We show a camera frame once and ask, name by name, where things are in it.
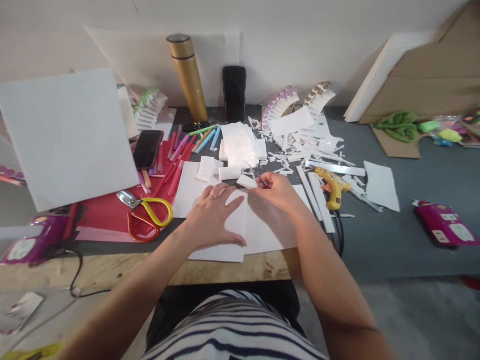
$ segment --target gold thermos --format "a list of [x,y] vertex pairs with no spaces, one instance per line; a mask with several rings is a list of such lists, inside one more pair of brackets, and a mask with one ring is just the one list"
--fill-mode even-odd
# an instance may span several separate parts
[[166,41],[170,47],[170,54],[180,77],[191,116],[198,122],[207,121],[209,116],[192,39],[185,34],[173,34],[167,37]]

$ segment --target blue marker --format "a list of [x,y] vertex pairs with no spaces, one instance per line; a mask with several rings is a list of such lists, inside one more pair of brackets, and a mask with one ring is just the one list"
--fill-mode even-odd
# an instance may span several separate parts
[[210,146],[210,151],[214,151],[215,145],[217,145],[217,141],[219,140],[220,131],[222,131],[221,126],[219,126],[218,129],[216,130],[215,137],[213,138],[213,142],[211,143],[211,146]]
[[204,142],[201,143],[201,145],[198,147],[198,149],[195,151],[195,154],[198,154],[202,149],[207,145],[207,143],[210,141],[211,138],[214,137],[215,133],[217,132],[217,129],[213,129],[213,131],[208,135],[208,137],[205,139]]

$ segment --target red scissors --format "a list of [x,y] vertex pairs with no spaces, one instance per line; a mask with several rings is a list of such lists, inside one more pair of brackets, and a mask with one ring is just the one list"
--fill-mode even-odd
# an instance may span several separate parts
[[[122,203],[131,208],[131,212],[128,214],[128,233],[130,234],[132,239],[140,243],[150,243],[151,241],[153,241],[160,234],[160,229],[170,224],[172,222],[172,219],[174,218],[174,210],[172,208],[172,205],[170,205],[170,203],[165,199],[156,197],[143,197],[142,199],[137,200],[137,198],[131,192],[126,190],[119,191],[116,193],[116,195]],[[165,222],[161,222],[159,220],[159,218],[155,215],[154,211],[150,207],[149,203],[161,203],[166,206],[168,210],[168,218]],[[136,211],[137,207],[140,205],[145,208],[148,216],[145,216],[141,212]],[[139,235],[137,235],[134,229],[134,218],[139,219],[142,222],[150,225],[153,228],[152,235],[149,237],[140,237]]]

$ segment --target pink case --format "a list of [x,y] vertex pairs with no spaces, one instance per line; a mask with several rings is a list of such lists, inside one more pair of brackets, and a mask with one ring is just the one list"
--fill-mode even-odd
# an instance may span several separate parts
[[442,246],[479,246],[480,240],[460,220],[450,206],[429,204],[417,207],[433,238]]

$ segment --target floor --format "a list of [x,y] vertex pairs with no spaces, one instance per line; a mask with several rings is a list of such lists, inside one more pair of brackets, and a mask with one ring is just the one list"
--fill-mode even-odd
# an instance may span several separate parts
[[[299,322],[307,337],[328,354],[320,322],[301,282],[295,286],[301,303]],[[399,359],[480,359],[480,292],[457,278],[408,279],[360,284],[380,328]],[[30,323],[16,335],[0,336],[0,357],[21,337],[68,305],[66,290],[38,289],[45,296]],[[7,312],[25,292],[0,294],[0,311]],[[81,299],[34,331],[17,349],[33,350],[65,339],[106,294]],[[124,359],[138,359],[145,350],[145,324]]]

